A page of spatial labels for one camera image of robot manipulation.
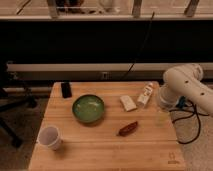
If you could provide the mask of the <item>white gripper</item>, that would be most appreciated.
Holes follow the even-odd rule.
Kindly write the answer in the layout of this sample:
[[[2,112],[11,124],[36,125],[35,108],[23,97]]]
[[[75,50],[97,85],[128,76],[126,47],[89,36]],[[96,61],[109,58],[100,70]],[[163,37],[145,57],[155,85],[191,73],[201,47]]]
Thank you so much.
[[[156,101],[160,108],[165,109],[157,112],[156,124],[162,126],[169,118],[169,112],[166,110],[170,110],[176,105],[178,95],[167,84],[164,84],[158,89]]]

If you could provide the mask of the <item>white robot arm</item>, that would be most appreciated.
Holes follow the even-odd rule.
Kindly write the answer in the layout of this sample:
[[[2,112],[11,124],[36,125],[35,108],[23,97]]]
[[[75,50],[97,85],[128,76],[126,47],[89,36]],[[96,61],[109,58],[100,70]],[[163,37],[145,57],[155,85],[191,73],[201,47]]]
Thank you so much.
[[[202,67],[195,63],[166,70],[163,74],[164,84],[156,95],[158,106],[170,110],[184,96],[213,118],[213,89],[201,83],[203,75]]]

